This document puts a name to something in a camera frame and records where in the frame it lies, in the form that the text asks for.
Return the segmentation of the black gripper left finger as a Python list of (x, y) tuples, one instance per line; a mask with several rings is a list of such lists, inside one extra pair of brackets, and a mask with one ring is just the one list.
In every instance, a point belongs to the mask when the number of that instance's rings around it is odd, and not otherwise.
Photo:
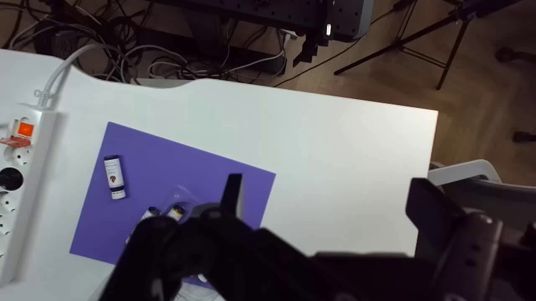
[(204, 276), (226, 301), (311, 301), (310, 261), (239, 218), (243, 176), (229, 174), (216, 204), (186, 223), (139, 223), (99, 301), (172, 301), (186, 278)]

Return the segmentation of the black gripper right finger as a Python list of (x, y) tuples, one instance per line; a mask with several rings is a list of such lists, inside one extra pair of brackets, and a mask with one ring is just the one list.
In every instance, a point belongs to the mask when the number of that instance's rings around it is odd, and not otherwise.
[(405, 216), (435, 253), (427, 301), (536, 301), (534, 223), (467, 211), (414, 178)]

